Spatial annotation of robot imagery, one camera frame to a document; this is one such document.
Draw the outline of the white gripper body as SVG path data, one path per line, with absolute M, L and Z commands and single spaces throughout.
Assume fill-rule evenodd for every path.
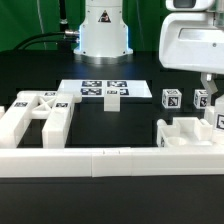
M 224 74 L 224 28 L 213 13 L 171 13 L 162 24 L 159 60 L 165 68 Z

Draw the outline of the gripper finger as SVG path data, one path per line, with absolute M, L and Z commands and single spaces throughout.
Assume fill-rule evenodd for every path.
M 216 75 L 212 73 L 201 74 L 201 83 L 209 95 L 213 95 L 218 91 L 214 81 L 215 77 Z

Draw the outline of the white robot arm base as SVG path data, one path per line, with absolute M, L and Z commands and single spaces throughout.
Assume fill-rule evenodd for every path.
M 118 64 L 132 58 L 123 0 L 85 0 L 85 19 L 79 26 L 75 59 L 91 64 Z

